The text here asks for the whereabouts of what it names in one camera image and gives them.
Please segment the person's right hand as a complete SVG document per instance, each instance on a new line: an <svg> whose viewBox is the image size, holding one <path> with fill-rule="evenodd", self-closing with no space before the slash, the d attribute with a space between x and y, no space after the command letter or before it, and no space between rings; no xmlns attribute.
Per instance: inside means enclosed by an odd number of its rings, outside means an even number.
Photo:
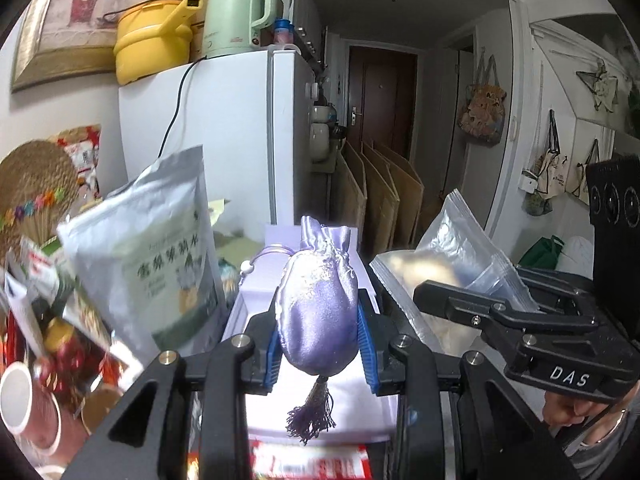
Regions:
<svg viewBox="0 0 640 480"><path fill-rule="evenodd" d="M626 396L600 418L582 438L585 446L593 446L605 440L622 423L628 414L628 406L637 396L639 384L635 384ZM596 417L608 408L605 404L561 396L554 392L544 394L542 417L550 427L568 427L577 425L590 417Z"/></svg>

